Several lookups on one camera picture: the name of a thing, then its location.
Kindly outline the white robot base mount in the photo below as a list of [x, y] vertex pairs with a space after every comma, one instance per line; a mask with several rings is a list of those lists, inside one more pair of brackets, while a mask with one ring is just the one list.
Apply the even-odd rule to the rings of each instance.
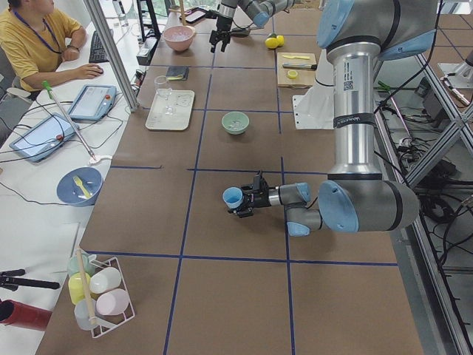
[[333, 129], [333, 65], [323, 49], [314, 85], [304, 95], [293, 96], [296, 129]]

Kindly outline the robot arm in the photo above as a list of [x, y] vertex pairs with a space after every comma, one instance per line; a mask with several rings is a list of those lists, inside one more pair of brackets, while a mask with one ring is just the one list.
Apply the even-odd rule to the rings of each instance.
[[339, 232], [391, 231], [411, 224], [418, 200], [407, 186], [384, 180], [374, 164], [376, 61], [407, 58], [433, 43], [436, 1], [329, 1], [319, 22], [318, 46], [333, 66], [336, 163], [310, 209], [306, 183], [271, 187], [262, 175], [231, 187], [228, 212], [249, 217], [254, 209], [282, 206], [291, 236], [328, 228]]
[[211, 52], [215, 53], [218, 43], [222, 43], [221, 51], [224, 52], [226, 46], [230, 43], [231, 37], [237, 34], [248, 36], [250, 30], [233, 28], [234, 14], [239, 7], [251, 20], [251, 25], [256, 29], [263, 28], [269, 19], [280, 11], [287, 12], [295, 4], [294, 0], [222, 0], [215, 10], [209, 10], [206, 15], [208, 18], [216, 19], [216, 29], [211, 31], [209, 43]]

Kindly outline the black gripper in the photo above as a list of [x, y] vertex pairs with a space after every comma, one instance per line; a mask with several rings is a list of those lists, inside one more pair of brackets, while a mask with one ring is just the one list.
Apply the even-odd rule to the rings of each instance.
[[[262, 208], [279, 205], [279, 187], [270, 186], [263, 177], [262, 171], [258, 171], [250, 184], [241, 185], [240, 189], [249, 196], [250, 206]], [[229, 214], [239, 218], [253, 216], [251, 207], [228, 209]]]
[[211, 52], [215, 53], [216, 45], [222, 42], [221, 51], [225, 52], [230, 41], [230, 31], [233, 19], [231, 17], [217, 15], [217, 28], [211, 32], [209, 43], [211, 44]]

